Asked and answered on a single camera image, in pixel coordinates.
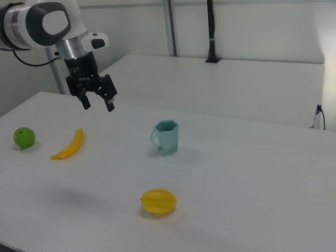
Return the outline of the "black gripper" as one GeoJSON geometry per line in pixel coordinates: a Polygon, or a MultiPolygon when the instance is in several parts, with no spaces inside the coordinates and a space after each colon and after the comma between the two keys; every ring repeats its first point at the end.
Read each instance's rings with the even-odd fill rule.
{"type": "Polygon", "coordinates": [[[70,75],[66,78],[68,89],[73,97],[77,97],[82,103],[85,110],[91,107],[91,104],[86,95],[86,90],[80,78],[90,78],[93,92],[99,95],[105,102],[107,110],[114,110],[114,96],[117,95],[117,90],[109,75],[99,76],[98,65],[93,52],[76,58],[66,59],[65,64],[70,75]]]}

